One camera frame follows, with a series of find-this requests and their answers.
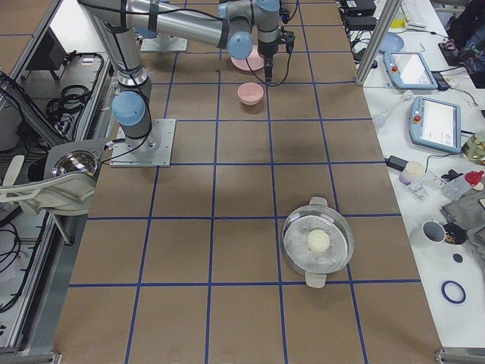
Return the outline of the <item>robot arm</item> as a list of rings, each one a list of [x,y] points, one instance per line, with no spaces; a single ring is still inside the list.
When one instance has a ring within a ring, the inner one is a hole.
[[[79,1],[95,25],[102,45],[116,69],[119,93],[113,98],[111,111],[124,132],[126,151],[113,153],[105,164],[124,162],[125,155],[141,153],[150,146],[152,119],[148,96],[151,81],[142,68],[141,55],[134,30],[126,25],[123,13],[126,2],[116,9],[95,5],[93,1]]]
[[[225,49],[232,58],[244,60],[252,52],[252,30],[257,30],[258,54],[264,60],[264,81],[273,77],[273,58],[284,46],[291,55],[294,33],[280,22],[278,1],[231,1],[218,5],[218,15],[194,8],[180,8],[158,1],[130,1],[122,7],[126,26],[165,32]]]

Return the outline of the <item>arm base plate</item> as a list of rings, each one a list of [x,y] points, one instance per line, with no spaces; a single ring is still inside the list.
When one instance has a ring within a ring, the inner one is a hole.
[[[141,52],[144,53],[168,53],[168,52],[185,52],[188,41],[186,39],[159,34],[152,39],[145,38],[142,41]]]
[[[152,131],[142,143],[125,137],[122,127],[118,128],[117,138],[124,139],[115,143],[112,156],[108,161],[113,168],[152,168],[169,167],[174,143],[176,120],[174,118],[152,119]]]

